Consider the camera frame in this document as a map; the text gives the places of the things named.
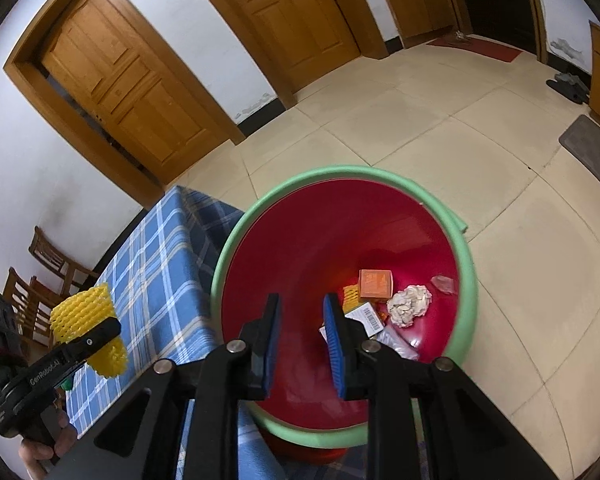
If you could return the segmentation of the person's left hand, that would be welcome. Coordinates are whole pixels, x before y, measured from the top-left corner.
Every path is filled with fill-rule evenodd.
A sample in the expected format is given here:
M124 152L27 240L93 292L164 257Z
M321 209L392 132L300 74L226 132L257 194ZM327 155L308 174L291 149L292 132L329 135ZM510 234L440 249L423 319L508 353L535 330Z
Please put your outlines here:
M54 455L61 458L74 447L78 440L76 427L70 422L66 412L57 410L56 415L60 433L53 446L30 439L23 439L20 443L18 454L32 480L42 480L46 477L47 472L42 466L43 460L50 460Z

